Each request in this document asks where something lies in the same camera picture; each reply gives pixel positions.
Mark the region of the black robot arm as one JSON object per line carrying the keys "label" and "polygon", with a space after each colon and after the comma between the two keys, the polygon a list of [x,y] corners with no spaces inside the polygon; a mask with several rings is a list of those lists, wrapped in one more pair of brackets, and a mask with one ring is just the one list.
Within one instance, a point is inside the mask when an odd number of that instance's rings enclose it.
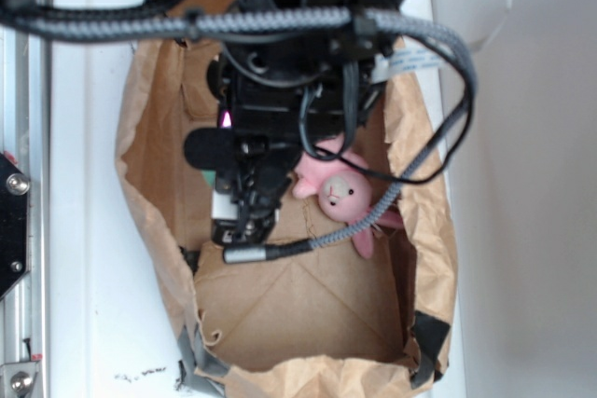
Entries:
{"label": "black robot arm", "polygon": [[216,174],[231,207],[213,219],[214,241],[264,242],[289,173],[305,148],[343,135],[354,140],[379,99],[373,71],[396,39],[365,13],[397,12],[404,0],[145,0],[119,9],[44,7],[1,0],[1,22],[64,42],[172,38],[219,42],[208,85],[229,125],[191,132],[188,163]]}

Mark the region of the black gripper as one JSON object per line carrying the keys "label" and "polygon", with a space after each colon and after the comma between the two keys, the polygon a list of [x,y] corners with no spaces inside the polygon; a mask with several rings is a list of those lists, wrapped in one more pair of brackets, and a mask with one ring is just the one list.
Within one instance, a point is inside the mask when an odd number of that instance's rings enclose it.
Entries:
{"label": "black gripper", "polygon": [[215,173],[215,243],[261,243],[285,192],[307,198],[339,172],[361,175],[367,164],[352,146],[382,94],[375,59],[395,41],[363,15],[337,32],[224,40],[207,72],[218,124],[185,142],[188,163]]}

